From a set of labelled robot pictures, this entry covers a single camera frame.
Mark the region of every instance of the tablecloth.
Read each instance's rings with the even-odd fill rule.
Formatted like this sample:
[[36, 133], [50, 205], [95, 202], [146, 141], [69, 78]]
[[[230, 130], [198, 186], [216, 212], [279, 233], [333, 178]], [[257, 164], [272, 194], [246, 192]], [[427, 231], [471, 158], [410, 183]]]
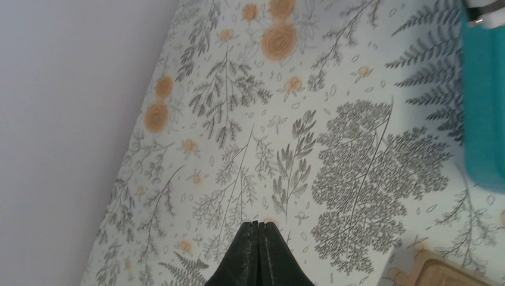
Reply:
[[203, 285], [245, 221], [317, 285], [417, 245], [505, 283], [505, 196], [464, 164], [457, 0], [184, 0], [82, 286]]

